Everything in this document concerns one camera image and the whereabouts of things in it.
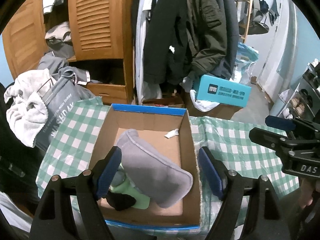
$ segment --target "screw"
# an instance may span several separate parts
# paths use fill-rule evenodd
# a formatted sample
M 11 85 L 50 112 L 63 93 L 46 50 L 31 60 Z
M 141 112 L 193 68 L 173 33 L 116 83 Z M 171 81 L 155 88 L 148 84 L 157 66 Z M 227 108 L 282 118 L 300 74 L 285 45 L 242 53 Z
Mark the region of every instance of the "screw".
M 51 177 L 51 180 L 52 181 L 57 181 L 59 179 L 59 176 L 58 175 L 53 175 L 52 177 Z
M 91 174 L 91 170 L 85 170 L 82 172 L 84 176 L 89 176 Z
M 228 173 L 231 176 L 236 176 L 237 175 L 237 172 L 235 170 L 229 170 Z
M 264 180 L 264 181 L 268 181 L 269 180 L 268 176 L 266 176 L 266 175 L 262 175 L 261 179 Z

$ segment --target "green checkered tablecloth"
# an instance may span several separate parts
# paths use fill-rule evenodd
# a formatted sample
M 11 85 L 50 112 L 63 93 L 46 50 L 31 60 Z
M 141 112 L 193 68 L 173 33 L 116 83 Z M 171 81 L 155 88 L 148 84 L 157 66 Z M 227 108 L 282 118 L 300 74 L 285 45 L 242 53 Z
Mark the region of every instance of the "green checkered tablecloth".
M 79 175 L 89 166 L 93 146 L 109 110 L 101 98 L 82 100 L 75 104 L 60 125 L 41 163 L 36 184 L 39 197 L 42 196 L 51 176 L 62 178 Z M 267 126 L 233 122 L 211 117 L 190 117 L 192 137 L 196 152 L 207 146 L 213 156 L 223 161 L 228 169 L 238 171 L 242 176 L 258 178 L 267 175 L 276 193 L 282 197 L 299 187 L 298 178 L 281 172 L 281 161 L 275 152 L 254 144 L 249 139 L 253 127 L 284 134 L 283 131 Z M 196 234 L 209 231 L 221 207 L 221 201 L 212 195 L 208 182 L 200 172 L 202 182 L 202 206 L 200 229 L 145 230 L 149 234 Z M 75 197 L 72 206 L 78 210 Z M 243 198 L 238 225 L 244 223 L 248 197 Z

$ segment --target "blue box rim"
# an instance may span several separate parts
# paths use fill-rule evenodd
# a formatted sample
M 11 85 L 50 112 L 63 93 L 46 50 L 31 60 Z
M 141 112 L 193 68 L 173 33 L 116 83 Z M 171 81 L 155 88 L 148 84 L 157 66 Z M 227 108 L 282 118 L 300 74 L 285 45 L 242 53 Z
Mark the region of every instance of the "blue box rim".
M 165 114 L 183 116 L 186 112 L 185 108 L 161 107 L 161 106 L 137 106 L 125 104 L 112 104 L 111 107 L 115 111 L 135 112 L 147 114 Z
M 176 226 L 175 227 L 161 227 L 161 226 L 137 226 L 137 225 L 133 225 L 133 224 L 129 224 L 129 223 L 124 223 L 124 222 L 120 222 L 117 220 L 105 220 L 105 222 L 108 225 L 111 226 L 122 226 L 125 228 L 132 228 L 132 229 L 145 229 L 145 230 L 191 230 L 191 229 L 199 229 L 200 226 L 196 226 L 196 225 L 190 225 L 190 226 Z

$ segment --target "olive green jacket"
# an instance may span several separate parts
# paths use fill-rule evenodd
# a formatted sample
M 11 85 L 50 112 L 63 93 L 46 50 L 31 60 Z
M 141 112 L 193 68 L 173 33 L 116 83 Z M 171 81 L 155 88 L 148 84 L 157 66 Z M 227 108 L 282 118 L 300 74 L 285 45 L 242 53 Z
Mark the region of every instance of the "olive green jacket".
M 187 0 L 191 68 L 198 75 L 212 72 L 227 52 L 226 21 L 216 0 Z

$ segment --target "gray floor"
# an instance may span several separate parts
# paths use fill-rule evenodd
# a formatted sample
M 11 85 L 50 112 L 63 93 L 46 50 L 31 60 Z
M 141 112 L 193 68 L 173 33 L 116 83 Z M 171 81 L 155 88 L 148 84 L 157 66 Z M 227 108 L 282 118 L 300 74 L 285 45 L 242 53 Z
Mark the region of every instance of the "gray floor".
M 268 102 L 257 86 L 251 85 L 251 93 L 247 106 L 236 112 L 232 121 L 265 125 L 265 118 L 269 115 Z

